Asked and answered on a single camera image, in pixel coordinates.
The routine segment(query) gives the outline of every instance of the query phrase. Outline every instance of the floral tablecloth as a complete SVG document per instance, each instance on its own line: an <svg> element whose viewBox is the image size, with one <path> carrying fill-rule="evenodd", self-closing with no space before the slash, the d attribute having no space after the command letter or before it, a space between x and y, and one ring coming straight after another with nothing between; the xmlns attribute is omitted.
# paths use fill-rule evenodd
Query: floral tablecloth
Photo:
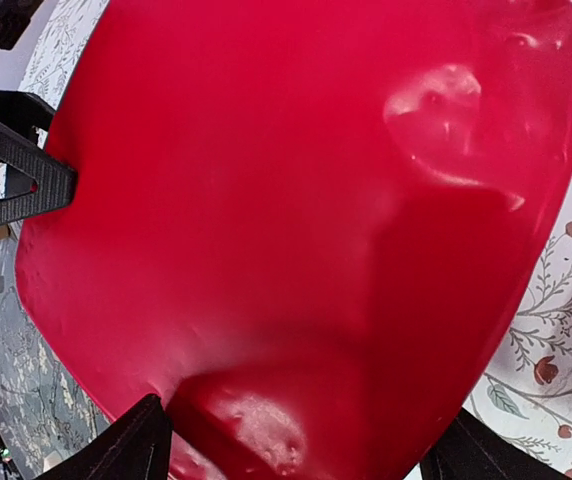
<svg viewBox="0 0 572 480"><path fill-rule="evenodd" d="M61 0L21 88L57 106L106 4ZM572 185L513 325L466 408L572 478Z"/></svg>

